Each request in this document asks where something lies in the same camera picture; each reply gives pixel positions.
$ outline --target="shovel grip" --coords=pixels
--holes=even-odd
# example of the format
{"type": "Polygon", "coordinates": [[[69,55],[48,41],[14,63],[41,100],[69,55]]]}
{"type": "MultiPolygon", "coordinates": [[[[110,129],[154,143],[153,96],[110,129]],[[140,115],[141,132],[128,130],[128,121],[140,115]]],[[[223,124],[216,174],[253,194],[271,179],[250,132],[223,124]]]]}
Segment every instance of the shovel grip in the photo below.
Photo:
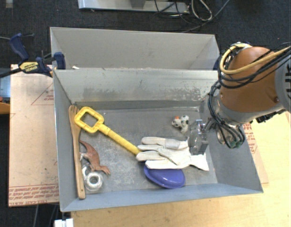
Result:
{"type": "Polygon", "coordinates": [[[126,139],[122,138],[113,130],[110,129],[109,131],[107,131],[106,135],[109,136],[111,139],[115,140],[117,143],[126,148],[128,151],[132,152],[134,155],[137,155],[140,152],[140,150],[135,145],[133,145],[126,139]]]}

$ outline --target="glove finger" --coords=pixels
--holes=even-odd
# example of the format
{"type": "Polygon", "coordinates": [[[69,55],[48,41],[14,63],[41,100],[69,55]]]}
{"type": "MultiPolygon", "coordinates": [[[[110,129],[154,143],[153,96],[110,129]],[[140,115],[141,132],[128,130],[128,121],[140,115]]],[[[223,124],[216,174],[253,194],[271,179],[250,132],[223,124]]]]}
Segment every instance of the glove finger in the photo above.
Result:
{"type": "Polygon", "coordinates": [[[172,150],[172,149],[159,149],[159,154],[168,158],[171,162],[176,165],[180,165],[182,163],[189,161],[189,156],[191,155],[188,148],[184,150],[172,150]]]}
{"type": "Polygon", "coordinates": [[[149,160],[145,162],[145,165],[149,169],[183,169],[189,166],[189,164],[176,165],[168,159],[158,161],[149,160]]]}
{"type": "Polygon", "coordinates": [[[143,137],[141,143],[144,145],[160,145],[168,149],[183,149],[188,147],[188,141],[166,139],[161,137],[143,137]]]}
{"type": "Polygon", "coordinates": [[[162,148],[162,146],[160,146],[160,145],[139,145],[139,146],[137,146],[137,148],[142,150],[142,151],[146,151],[146,150],[158,151],[160,148],[162,148]]]}
{"type": "Polygon", "coordinates": [[[166,158],[159,155],[157,151],[145,151],[145,152],[139,152],[136,155],[137,161],[147,161],[147,160],[165,160],[166,158]]]}
{"type": "Polygon", "coordinates": [[[175,139],[165,139],[165,148],[168,149],[184,149],[188,147],[188,141],[180,141],[175,139]]]}
{"type": "Polygon", "coordinates": [[[143,137],[141,143],[144,145],[161,145],[165,146],[165,138],[161,137],[143,137]]]}
{"type": "Polygon", "coordinates": [[[190,159],[190,165],[193,165],[204,171],[210,170],[205,155],[194,155],[191,156],[190,159]]]}

